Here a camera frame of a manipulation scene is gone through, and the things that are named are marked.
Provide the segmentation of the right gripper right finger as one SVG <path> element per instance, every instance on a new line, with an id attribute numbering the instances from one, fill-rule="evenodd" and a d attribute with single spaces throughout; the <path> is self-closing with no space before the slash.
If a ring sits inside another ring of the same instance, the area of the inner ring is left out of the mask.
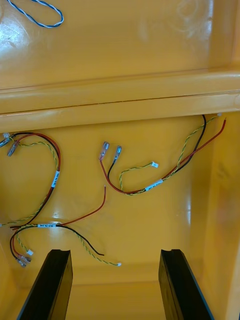
<path id="1" fill-rule="evenodd" d="M 214 316 L 180 249 L 161 250 L 158 269 L 167 320 L 213 320 Z"/>

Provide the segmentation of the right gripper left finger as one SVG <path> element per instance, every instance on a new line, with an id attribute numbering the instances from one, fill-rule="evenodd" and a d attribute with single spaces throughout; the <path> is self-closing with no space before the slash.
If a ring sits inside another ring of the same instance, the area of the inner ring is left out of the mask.
<path id="1" fill-rule="evenodd" d="M 73 284 L 69 250 L 51 250 L 17 317 L 18 320 L 64 320 Z"/>

